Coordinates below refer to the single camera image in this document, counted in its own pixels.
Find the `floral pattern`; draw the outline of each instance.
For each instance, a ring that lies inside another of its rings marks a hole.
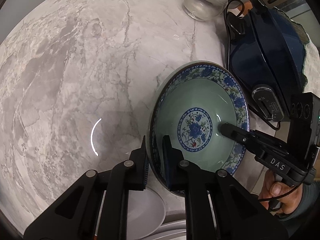
[[[202,150],[210,141],[212,121],[208,113],[196,107],[186,111],[178,123],[178,140],[189,152]]]
[[[163,179],[164,171],[161,170],[159,151],[156,146],[156,135],[155,135],[155,123],[156,117],[159,109],[161,108],[162,102],[164,98],[169,95],[180,83],[185,81],[194,79],[194,78],[206,78],[209,79],[218,85],[220,85],[231,98],[235,112],[236,112],[236,120],[237,126],[249,131],[249,114],[247,105],[244,99],[244,96],[241,92],[241,89],[237,82],[233,79],[233,77],[229,74],[229,72],[223,69],[221,66],[218,66],[214,63],[194,63],[189,66],[179,70],[174,77],[170,79],[170,81],[166,84],[164,89],[161,92],[160,98],[158,99],[158,103],[154,109],[154,118],[151,122],[151,146],[152,153],[155,160],[155,168],[158,174],[161,174]],[[222,169],[227,170],[231,175],[234,174],[236,169],[238,168],[243,155],[245,152],[245,147],[239,143],[235,143],[230,156],[227,161],[222,165]]]

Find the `blue decorative border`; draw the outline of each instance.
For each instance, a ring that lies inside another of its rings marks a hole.
[[[209,123],[210,123],[210,133],[209,133],[209,137],[208,137],[207,141],[206,141],[201,147],[199,147],[199,148],[197,148],[197,149],[192,149],[192,148],[189,148],[188,146],[186,146],[186,145],[183,143],[182,138],[181,138],[181,134],[180,134],[180,133],[181,133],[181,131],[180,131],[181,125],[182,125],[182,122],[183,122],[184,118],[186,117],[187,114],[189,114],[190,112],[193,112],[193,111],[200,111],[200,112],[204,113],[205,116],[208,118]],[[178,133],[179,143],[180,143],[180,145],[181,145],[185,150],[187,150],[188,152],[197,152],[197,151],[202,150],[202,149],[203,149],[204,147],[206,147],[206,145],[209,143],[209,141],[210,141],[210,139],[211,139],[211,135],[212,135],[212,121],[211,121],[211,118],[210,118],[209,114],[208,114],[204,109],[199,108],[199,107],[195,107],[195,108],[191,108],[191,109],[187,110],[187,111],[182,115],[182,117],[180,118],[180,121],[179,121],[179,123],[178,123],[177,133]]]
[[[156,145],[156,117],[160,107],[162,106],[164,98],[169,93],[171,93],[180,83],[191,80],[193,78],[209,79],[220,85],[228,93],[233,102],[237,118],[237,126],[246,131],[249,131],[249,113],[247,104],[245,102],[240,86],[237,84],[231,74],[221,66],[215,65],[214,63],[194,63],[194,65],[192,65],[191,63],[190,66],[186,66],[185,68],[179,70],[175,74],[175,76],[173,76],[166,84],[161,92],[160,98],[157,101],[157,105],[154,109],[153,120],[151,121],[151,147],[155,162],[154,167],[156,169],[156,172],[160,174],[163,179],[165,178],[164,170],[161,170],[161,160]],[[235,143],[230,156],[221,168],[227,170],[231,175],[233,175],[239,164],[241,163],[244,153],[245,146],[242,146],[239,143]]]

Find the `human hand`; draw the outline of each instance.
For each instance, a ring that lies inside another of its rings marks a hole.
[[[282,182],[275,182],[275,175],[271,170],[268,170],[264,176],[262,190],[259,194],[258,199],[262,198],[270,198],[270,197],[277,197],[282,194],[285,194],[292,190],[292,187],[282,183]],[[285,213],[290,214],[296,210],[302,198],[302,185],[300,185],[294,192],[291,194],[278,199],[282,202],[282,206],[280,210],[277,211],[278,214]],[[269,208],[269,201],[261,202],[261,204],[268,209]]]

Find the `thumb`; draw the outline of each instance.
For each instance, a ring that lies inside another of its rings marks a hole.
[[[270,194],[274,197],[278,197],[280,195],[288,193],[290,190],[292,190],[292,188],[289,187],[288,185],[282,182],[276,182],[271,186]],[[283,203],[281,206],[282,211],[285,214],[290,214],[297,208],[301,198],[302,198],[302,185],[291,194],[283,198],[280,198],[278,200]]]

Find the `bowl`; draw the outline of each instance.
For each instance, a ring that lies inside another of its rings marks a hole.
[[[172,147],[201,169],[225,169],[231,175],[239,166],[245,147],[222,136],[221,123],[249,131],[244,95],[233,76],[208,61],[185,64],[162,84],[156,96],[147,136],[150,166],[166,187],[162,138],[169,135]]]

